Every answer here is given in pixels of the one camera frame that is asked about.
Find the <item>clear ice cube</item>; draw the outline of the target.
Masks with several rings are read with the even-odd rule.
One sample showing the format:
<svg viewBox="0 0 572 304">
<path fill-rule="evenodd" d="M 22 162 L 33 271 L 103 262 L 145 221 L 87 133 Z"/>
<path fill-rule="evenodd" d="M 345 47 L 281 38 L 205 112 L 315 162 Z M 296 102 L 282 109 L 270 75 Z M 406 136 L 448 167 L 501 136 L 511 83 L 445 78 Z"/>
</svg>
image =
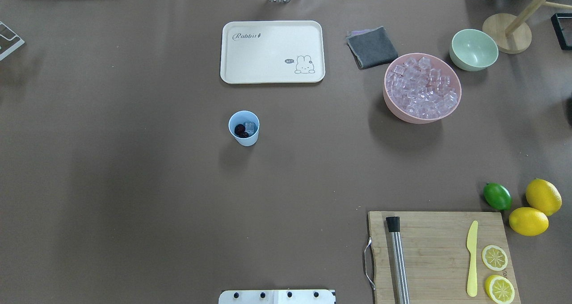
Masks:
<svg viewBox="0 0 572 304">
<path fill-rule="evenodd" d="M 256 131 L 256 124 L 254 122 L 245 122 L 244 123 L 245 132 L 249 135 L 253 135 Z"/>
</svg>

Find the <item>dark red cherry pair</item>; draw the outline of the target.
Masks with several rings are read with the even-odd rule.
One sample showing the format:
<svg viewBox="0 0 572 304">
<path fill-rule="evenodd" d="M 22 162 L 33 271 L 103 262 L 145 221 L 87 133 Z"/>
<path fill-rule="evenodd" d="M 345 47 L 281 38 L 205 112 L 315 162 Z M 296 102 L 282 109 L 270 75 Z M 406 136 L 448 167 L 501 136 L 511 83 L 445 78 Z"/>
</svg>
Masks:
<svg viewBox="0 0 572 304">
<path fill-rule="evenodd" d="M 243 123 L 239 123 L 234 128 L 234 134 L 239 138 L 248 138 L 251 135 L 246 131 L 246 127 Z"/>
</svg>

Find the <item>light blue plastic cup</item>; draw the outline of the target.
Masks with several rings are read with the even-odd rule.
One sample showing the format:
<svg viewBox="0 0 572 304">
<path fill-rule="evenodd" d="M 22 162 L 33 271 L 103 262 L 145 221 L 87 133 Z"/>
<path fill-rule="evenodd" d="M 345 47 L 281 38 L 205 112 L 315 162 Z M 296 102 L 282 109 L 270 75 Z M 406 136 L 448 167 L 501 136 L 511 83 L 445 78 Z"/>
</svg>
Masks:
<svg viewBox="0 0 572 304">
<path fill-rule="evenodd" d="M 236 137 L 234 134 L 235 126 L 239 123 L 244 124 L 245 122 L 254 122 L 256 124 L 255 133 L 253 133 L 253 135 L 250 135 L 250 137 L 248 137 L 248 138 Z M 252 112 L 247 111 L 247 110 L 242 110 L 242 111 L 236 112 L 233 116 L 231 116 L 231 118 L 229 119 L 229 122 L 227 123 L 227 128 L 229 129 L 230 134 L 237 140 L 238 143 L 240 143 L 241 145 L 243 145 L 245 147 L 249 147 L 249 146 L 254 145 L 256 143 L 258 137 L 259 137 L 260 122 L 259 122 L 259 118 L 255 115 L 255 113 L 252 113 Z"/>
</svg>

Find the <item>wooden cup tree stand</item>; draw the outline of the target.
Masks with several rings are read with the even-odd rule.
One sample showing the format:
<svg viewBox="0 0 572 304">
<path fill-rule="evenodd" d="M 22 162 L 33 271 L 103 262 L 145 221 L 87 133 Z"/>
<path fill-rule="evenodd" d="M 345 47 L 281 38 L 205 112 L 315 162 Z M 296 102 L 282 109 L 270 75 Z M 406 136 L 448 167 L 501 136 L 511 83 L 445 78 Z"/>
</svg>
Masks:
<svg viewBox="0 0 572 304">
<path fill-rule="evenodd" d="M 532 42 L 527 19 L 541 6 L 571 9 L 570 5 L 549 2 L 548 0 L 531 0 L 518 15 L 496 13 L 484 21 L 482 31 L 493 39 L 498 50 L 506 54 L 519 54 L 525 51 Z"/>
</svg>

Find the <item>cream rabbit serving tray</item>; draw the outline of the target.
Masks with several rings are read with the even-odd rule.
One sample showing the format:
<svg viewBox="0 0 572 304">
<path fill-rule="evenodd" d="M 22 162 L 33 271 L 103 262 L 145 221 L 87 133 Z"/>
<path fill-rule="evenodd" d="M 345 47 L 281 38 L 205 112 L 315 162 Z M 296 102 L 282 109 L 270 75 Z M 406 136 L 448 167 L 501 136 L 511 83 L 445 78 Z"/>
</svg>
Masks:
<svg viewBox="0 0 572 304">
<path fill-rule="evenodd" d="M 220 76 L 227 84 L 320 82 L 322 27 L 316 21 L 231 21 L 222 30 Z"/>
</svg>

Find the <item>grey folded cloth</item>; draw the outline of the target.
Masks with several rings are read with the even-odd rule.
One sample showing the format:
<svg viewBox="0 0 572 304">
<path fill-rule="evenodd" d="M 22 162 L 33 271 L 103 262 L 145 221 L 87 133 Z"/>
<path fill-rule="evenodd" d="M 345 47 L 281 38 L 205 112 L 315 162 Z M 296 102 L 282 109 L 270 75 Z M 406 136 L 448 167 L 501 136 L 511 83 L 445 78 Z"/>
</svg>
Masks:
<svg viewBox="0 0 572 304">
<path fill-rule="evenodd" d="M 384 26 L 376 29 L 352 31 L 346 43 L 361 69 L 391 63 L 399 57 Z"/>
</svg>

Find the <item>wooden cutting board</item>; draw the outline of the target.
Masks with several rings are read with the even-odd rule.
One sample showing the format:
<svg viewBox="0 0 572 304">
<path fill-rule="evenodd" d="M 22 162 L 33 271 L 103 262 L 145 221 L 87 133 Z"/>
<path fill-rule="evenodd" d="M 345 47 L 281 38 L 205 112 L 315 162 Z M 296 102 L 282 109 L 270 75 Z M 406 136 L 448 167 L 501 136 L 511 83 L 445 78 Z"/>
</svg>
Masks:
<svg viewBox="0 0 572 304">
<path fill-rule="evenodd" d="M 501 247 L 510 255 L 505 225 L 498 212 L 454 211 L 370 211 L 369 235 L 372 241 L 373 282 L 376 304 L 396 304 L 398 290 L 394 255 L 386 217 L 400 218 L 409 298 L 413 304 L 490 304 L 484 282 L 494 271 L 482 261 L 487 245 Z M 466 239 L 472 222 L 477 221 L 478 294 L 466 292 L 470 253 Z"/>
</svg>

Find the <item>steel muddler black tip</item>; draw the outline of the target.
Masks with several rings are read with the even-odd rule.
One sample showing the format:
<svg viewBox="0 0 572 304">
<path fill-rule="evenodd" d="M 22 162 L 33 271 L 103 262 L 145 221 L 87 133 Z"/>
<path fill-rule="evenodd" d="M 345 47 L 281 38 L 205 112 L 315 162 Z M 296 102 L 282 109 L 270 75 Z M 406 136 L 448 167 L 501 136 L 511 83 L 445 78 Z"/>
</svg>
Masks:
<svg viewBox="0 0 572 304">
<path fill-rule="evenodd" d="M 391 236 L 391 246 L 393 252 L 395 286 L 398 292 L 399 304 L 410 304 L 406 263 L 404 260 L 402 236 L 400 232 L 400 217 L 386 217 L 388 232 Z"/>
</svg>

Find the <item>mint green bowl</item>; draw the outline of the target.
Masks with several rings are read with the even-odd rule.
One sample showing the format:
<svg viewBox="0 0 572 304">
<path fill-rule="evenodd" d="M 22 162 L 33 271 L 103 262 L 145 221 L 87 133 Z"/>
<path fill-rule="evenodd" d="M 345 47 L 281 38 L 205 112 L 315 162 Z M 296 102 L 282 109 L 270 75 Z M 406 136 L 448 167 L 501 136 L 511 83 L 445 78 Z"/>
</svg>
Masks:
<svg viewBox="0 0 572 304">
<path fill-rule="evenodd" d="M 498 59 L 499 50 L 494 39 L 486 33 L 464 29 L 452 37 L 449 55 L 458 68 L 475 72 L 492 66 Z"/>
</svg>

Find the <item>green lime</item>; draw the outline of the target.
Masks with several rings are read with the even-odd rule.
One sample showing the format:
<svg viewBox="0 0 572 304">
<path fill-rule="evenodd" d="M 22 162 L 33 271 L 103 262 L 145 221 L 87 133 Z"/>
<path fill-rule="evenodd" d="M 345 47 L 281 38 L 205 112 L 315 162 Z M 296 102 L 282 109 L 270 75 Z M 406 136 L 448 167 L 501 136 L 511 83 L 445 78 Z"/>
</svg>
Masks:
<svg viewBox="0 0 572 304">
<path fill-rule="evenodd" d="M 507 211 L 512 207 L 512 196 L 509 191 L 496 182 L 488 182 L 484 186 L 484 199 L 495 210 Z"/>
</svg>

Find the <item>yellow plastic knife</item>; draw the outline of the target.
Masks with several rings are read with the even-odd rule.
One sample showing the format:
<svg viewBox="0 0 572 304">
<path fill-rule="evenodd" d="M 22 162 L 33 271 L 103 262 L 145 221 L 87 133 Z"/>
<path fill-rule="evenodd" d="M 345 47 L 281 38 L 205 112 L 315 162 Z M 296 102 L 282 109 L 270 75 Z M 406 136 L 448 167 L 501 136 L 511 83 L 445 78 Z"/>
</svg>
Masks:
<svg viewBox="0 0 572 304">
<path fill-rule="evenodd" d="M 474 220 L 470 225 L 466 239 L 466 248 L 469 252 L 469 268 L 467 273 L 466 292 L 470 297 L 476 297 L 478 294 L 476 265 L 478 226 L 478 221 Z"/>
</svg>

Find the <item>yellow lemon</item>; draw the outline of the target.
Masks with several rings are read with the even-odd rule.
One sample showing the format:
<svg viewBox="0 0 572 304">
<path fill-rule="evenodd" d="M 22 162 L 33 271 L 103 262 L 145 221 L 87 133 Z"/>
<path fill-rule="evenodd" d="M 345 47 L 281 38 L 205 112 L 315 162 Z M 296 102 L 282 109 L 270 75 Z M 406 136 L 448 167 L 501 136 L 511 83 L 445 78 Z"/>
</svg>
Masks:
<svg viewBox="0 0 572 304">
<path fill-rule="evenodd" d="M 562 207 L 562 196 L 551 182 L 541 178 L 535 178 L 529 182 L 525 197 L 529 206 L 551 216 Z"/>
<path fill-rule="evenodd" d="M 549 228 L 549 219 L 540 210 L 519 207 L 509 215 L 509 226 L 523 236 L 537 236 Z"/>
</svg>

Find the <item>lemon half slice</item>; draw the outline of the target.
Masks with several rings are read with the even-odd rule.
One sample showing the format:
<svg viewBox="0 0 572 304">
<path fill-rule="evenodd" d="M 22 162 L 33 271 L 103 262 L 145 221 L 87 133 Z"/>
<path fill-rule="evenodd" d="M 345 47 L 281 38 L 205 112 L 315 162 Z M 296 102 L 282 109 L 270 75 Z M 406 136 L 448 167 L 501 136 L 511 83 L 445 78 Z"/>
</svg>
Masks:
<svg viewBox="0 0 572 304">
<path fill-rule="evenodd" d="M 490 275 L 484 282 L 485 292 L 496 304 L 512 304 L 516 296 L 513 284 L 501 275 Z"/>
</svg>

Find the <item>black glass tray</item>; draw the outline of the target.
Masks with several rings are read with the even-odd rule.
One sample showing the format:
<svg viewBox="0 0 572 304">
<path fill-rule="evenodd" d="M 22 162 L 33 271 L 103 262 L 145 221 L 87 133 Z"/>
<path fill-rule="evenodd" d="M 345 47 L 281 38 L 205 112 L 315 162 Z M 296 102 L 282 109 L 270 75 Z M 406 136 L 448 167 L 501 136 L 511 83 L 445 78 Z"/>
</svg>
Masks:
<svg viewBox="0 0 572 304">
<path fill-rule="evenodd" d="M 572 13 L 554 13 L 552 27 L 562 50 L 572 50 Z"/>
</svg>

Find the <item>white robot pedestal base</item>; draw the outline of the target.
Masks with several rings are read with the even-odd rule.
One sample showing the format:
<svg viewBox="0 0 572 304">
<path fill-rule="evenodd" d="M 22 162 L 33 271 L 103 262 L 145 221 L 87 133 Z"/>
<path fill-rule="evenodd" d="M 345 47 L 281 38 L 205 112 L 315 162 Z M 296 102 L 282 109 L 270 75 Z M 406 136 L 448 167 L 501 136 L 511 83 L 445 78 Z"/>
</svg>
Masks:
<svg viewBox="0 0 572 304">
<path fill-rule="evenodd" d="M 219 304 L 335 304 L 335 290 L 327 289 L 274 289 L 227 290 L 218 299 Z"/>
</svg>

